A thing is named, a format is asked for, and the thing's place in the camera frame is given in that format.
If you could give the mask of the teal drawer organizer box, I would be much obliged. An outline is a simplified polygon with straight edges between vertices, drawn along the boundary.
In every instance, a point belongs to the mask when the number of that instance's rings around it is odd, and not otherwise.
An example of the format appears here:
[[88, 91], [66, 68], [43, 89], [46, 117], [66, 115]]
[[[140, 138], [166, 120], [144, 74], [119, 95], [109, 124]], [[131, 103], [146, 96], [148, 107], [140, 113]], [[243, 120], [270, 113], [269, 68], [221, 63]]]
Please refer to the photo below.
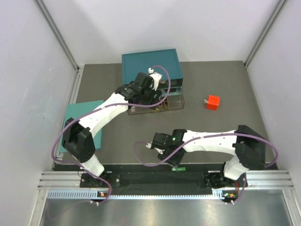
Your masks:
[[123, 54], [123, 83], [128, 84], [134, 81], [138, 73], [147, 73], [149, 68], [156, 65], [158, 65], [159, 68], [155, 68], [155, 71], [162, 74], [162, 81], [168, 81], [166, 73], [161, 69], [164, 67], [169, 74], [171, 87], [178, 88], [182, 86], [183, 73], [176, 49]]

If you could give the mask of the teal flat lid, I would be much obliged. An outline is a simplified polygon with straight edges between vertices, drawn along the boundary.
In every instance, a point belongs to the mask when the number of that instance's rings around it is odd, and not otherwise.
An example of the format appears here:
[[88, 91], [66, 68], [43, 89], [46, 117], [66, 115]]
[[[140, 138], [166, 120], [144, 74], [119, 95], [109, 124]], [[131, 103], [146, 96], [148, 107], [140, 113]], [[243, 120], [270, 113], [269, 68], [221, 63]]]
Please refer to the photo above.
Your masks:
[[[65, 126], [65, 123], [68, 119], [73, 118], [76, 119], [82, 115], [85, 115], [95, 109], [98, 108], [104, 101], [103, 100], [97, 100], [97, 101], [90, 101], [90, 102], [83, 102], [83, 103], [77, 103], [77, 104], [69, 104], [66, 109], [65, 113], [65, 118], [64, 118], [64, 124], [63, 127]], [[96, 133], [96, 124], [99, 122], [99, 119], [96, 118], [98, 114], [101, 112], [97, 112], [91, 115], [88, 115], [85, 118], [82, 118], [80, 122], [83, 123], [83, 127], [89, 127], [90, 132], [94, 136], [94, 145], [95, 149], [97, 151], [101, 150], [102, 148], [102, 130], [99, 130]]]

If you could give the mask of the aluminium frame rail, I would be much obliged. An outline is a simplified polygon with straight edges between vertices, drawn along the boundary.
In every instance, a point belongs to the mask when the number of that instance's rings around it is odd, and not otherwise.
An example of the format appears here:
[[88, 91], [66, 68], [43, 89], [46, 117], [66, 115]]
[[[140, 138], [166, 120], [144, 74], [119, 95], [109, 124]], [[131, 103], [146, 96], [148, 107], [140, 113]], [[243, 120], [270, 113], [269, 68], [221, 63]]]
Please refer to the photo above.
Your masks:
[[[75, 171], [44, 172], [38, 184], [39, 190], [46, 190], [50, 199], [89, 199], [104, 200], [223, 200], [225, 194], [234, 192], [236, 186], [223, 188], [200, 187], [192, 183], [184, 184], [132, 184], [117, 187], [108, 192], [106, 187], [80, 187], [83, 183], [80, 174]], [[240, 191], [247, 190], [286, 190], [293, 189], [293, 182], [288, 171], [264, 170], [250, 171], [239, 182]]]

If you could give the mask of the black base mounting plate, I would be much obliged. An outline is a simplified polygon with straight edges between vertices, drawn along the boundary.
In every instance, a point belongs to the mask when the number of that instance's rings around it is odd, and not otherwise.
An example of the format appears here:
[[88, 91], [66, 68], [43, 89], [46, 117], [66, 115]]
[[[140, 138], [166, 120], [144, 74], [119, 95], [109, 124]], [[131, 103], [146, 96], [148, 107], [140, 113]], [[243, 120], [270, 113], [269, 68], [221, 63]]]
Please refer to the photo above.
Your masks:
[[222, 178], [219, 172], [204, 171], [114, 171], [101, 175], [115, 189], [126, 188], [130, 185], [193, 185], [196, 188], [243, 187], [244, 178], [237, 180]]

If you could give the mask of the orange red cube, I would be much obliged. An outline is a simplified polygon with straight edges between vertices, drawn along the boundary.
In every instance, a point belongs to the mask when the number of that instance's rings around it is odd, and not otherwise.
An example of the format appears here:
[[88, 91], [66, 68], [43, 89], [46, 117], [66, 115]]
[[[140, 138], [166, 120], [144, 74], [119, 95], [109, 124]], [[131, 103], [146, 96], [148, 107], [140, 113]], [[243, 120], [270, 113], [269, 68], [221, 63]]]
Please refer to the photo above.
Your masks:
[[206, 109], [217, 110], [220, 105], [220, 97], [209, 95], [207, 99], [204, 100]]

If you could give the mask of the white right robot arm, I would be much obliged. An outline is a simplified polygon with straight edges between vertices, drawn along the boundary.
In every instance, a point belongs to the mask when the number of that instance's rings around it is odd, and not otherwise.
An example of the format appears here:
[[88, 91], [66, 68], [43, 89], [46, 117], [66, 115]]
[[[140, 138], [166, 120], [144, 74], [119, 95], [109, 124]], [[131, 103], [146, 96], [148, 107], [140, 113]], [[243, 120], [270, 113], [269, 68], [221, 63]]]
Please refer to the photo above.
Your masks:
[[266, 147], [262, 139], [246, 125], [220, 133], [175, 129], [171, 135], [156, 133], [146, 147], [157, 150], [158, 159], [166, 159], [174, 168], [179, 166], [186, 153], [203, 151], [232, 155], [219, 173], [205, 174], [207, 184], [217, 189], [233, 186], [249, 170], [265, 169]]

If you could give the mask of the bright green mascara tube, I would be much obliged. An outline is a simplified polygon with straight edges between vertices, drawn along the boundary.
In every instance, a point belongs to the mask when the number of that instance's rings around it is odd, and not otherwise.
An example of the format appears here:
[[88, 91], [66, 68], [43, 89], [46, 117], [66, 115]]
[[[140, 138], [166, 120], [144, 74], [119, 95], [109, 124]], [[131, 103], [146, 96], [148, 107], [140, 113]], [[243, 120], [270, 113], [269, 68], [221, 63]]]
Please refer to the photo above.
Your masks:
[[172, 171], [186, 171], [185, 167], [172, 168]]

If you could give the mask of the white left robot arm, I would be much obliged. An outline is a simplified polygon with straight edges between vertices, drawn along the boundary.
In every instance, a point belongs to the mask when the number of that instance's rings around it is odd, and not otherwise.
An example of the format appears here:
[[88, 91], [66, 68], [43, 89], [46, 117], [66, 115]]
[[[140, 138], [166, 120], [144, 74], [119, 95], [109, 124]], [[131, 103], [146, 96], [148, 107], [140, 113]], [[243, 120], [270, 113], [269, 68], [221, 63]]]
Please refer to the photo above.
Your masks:
[[92, 173], [90, 181], [95, 186], [103, 186], [107, 180], [104, 166], [95, 155], [95, 135], [112, 119], [133, 106], [144, 105], [153, 108], [162, 94], [158, 89], [161, 79], [162, 75], [152, 68], [148, 73], [140, 72], [134, 81], [118, 87], [106, 101], [93, 110], [93, 113], [77, 122], [69, 118], [65, 123], [62, 147], [83, 169]]

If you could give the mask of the clear acrylic drawer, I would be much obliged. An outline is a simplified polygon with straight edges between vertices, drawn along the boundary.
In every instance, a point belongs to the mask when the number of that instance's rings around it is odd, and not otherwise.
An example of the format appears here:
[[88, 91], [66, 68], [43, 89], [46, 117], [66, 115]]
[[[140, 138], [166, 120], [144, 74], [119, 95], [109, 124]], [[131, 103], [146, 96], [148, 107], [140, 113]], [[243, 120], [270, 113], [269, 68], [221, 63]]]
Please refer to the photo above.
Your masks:
[[[184, 108], [185, 101], [184, 101], [183, 95], [168, 96], [166, 99], [169, 102], [169, 108], [165, 109], [164, 102], [162, 102], [163, 110], [160, 112], [181, 110]], [[135, 115], [135, 114], [155, 113], [155, 112], [151, 108], [132, 107], [132, 108], [128, 109], [127, 113], [128, 113], [128, 115]]]
[[162, 96], [177, 96], [182, 95], [182, 88], [176, 87], [176, 88], [170, 88], [169, 93], [167, 94], [168, 89], [162, 89]]

